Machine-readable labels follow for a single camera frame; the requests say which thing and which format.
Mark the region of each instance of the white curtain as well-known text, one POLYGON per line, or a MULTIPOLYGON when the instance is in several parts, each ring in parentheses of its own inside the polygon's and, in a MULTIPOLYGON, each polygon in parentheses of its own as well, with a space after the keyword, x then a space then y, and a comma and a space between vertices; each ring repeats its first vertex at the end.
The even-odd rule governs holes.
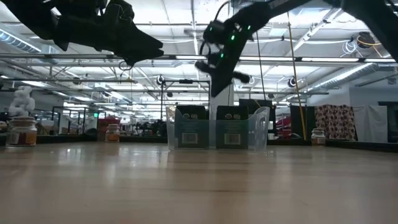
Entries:
POLYGON ((386 106, 354 106, 356 134, 360 142, 388 142, 386 106))

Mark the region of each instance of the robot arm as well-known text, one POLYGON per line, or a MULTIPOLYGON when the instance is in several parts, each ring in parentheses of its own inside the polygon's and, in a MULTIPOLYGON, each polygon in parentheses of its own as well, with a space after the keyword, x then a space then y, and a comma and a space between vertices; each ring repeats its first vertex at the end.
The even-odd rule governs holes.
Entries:
POLYGON ((41 39, 54 40, 64 51, 70 42, 108 50, 131 67, 164 54, 163 43, 133 23, 134 11, 125 0, 0 1, 41 39), (54 14, 54 8, 60 15, 54 14))
MULTIPOLYGON (((241 9, 224 23, 214 20, 206 28, 204 43, 223 45, 217 53, 207 55, 208 61, 195 66, 211 76, 211 96, 215 97, 236 77, 234 68, 239 61, 246 42, 253 33, 264 27, 270 19, 292 10, 310 0, 271 0, 255 2, 241 9)), ((352 16, 362 20, 380 40, 392 57, 398 59, 398 17, 380 0, 324 0, 333 7, 341 7, 352 16)))

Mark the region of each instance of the tabletop surface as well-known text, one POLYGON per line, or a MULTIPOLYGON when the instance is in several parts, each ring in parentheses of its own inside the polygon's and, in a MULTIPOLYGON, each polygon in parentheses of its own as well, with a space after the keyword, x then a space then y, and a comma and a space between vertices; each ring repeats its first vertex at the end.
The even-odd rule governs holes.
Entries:
POLYGON ((166 144, 0 149, 3 223, 397 223, 398 155, 166 144))

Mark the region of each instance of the transparent storage container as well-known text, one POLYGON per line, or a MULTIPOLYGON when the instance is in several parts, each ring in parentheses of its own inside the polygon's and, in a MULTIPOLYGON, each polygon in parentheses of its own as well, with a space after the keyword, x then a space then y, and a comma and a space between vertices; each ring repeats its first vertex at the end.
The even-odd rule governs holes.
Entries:
POLYGON ((187 119, 175 106, 168 106, 166 116, 169 149, 265 151, 269 113, 270 108, 261 107, 247 120, 187 119), (225 131, 224 127, 228 126, 235 132, 225 131))
POLYGON ((36 120, 29 116, 18 116, 9 123, 6 147, 32 147, 36 145, 36 120))
POLYGON ((312 146, 324 146, 325 141, 325 131, 322 128, 314 128, 311 135, 312 146))
POLYGON ((120 130, 118 124, 109 124, 105 134, 106 142, 119 142, 120 130))

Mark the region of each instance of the sauce jar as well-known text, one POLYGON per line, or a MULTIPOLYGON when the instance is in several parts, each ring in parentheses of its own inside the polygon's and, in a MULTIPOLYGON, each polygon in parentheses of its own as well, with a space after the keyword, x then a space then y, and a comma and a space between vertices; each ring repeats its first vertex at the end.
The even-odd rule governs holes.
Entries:
POLYGON ((33 117, 18 116, 9 122, 6 147, 29 147, 36 145, 37 128, 33 117))
POLYGON ((120 131, 118 124, 109 124, 105 134, 106 142, 119 142, 120 131))
POLYGON ((325 131, 322 128, 314 128, 312 130, 311 142, 313 146, 324 146, 325 140, 325 131))

